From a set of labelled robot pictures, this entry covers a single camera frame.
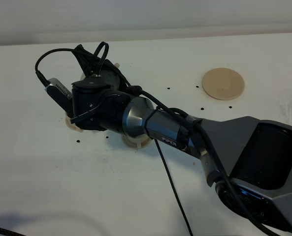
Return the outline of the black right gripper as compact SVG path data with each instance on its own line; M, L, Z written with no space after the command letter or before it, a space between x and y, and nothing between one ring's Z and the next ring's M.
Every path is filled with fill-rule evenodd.
M73 118L83 130L122 132L123 115L135 98L120 70L108 59L108 45L100 44L92 54L78 45L74 51L85 78L72 84Z

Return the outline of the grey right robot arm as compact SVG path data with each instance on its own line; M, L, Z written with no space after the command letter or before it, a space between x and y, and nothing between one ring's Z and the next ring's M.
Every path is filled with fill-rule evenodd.
M83 130L110 130L163 142L201 161L221 202L267 235L292 233L292 126L242 117L214 121L168 108L94 53L73 51L85 78L72 85L74 116Z

